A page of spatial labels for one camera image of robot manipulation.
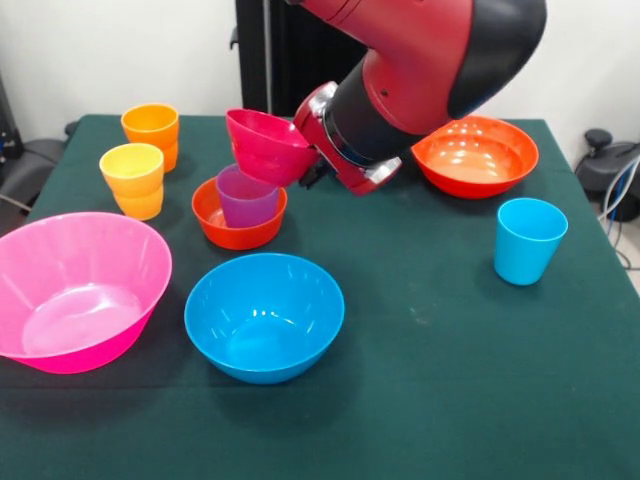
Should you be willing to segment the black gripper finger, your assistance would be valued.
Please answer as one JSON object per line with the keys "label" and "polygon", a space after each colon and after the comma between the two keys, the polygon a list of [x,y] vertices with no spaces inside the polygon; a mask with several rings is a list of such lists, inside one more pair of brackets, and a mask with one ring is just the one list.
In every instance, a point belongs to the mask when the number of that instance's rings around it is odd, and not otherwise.
{"label": "black gripper finger", "polygon": [[298,185],[305,189],[312,188],[330,172],[330,164],[326,160],[318,160],[305,171],[299,179]]}

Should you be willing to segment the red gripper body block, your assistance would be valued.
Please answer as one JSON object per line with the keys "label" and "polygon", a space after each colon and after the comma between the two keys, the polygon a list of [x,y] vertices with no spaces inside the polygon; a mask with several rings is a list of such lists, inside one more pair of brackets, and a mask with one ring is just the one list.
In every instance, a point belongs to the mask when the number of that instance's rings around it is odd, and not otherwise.
{"label": "red gripper body block", "polygon": [[325,128],[325,117],[335,92],[335,89],[314,90],[298,108],[294,125],[317,151],[318,160],[326,160],[330,164],[329,173],[335,173],[336,178],[352,193],[366,195],[390,180],[390,161],[379,162],[371,167],[358,166],[334,145]]}

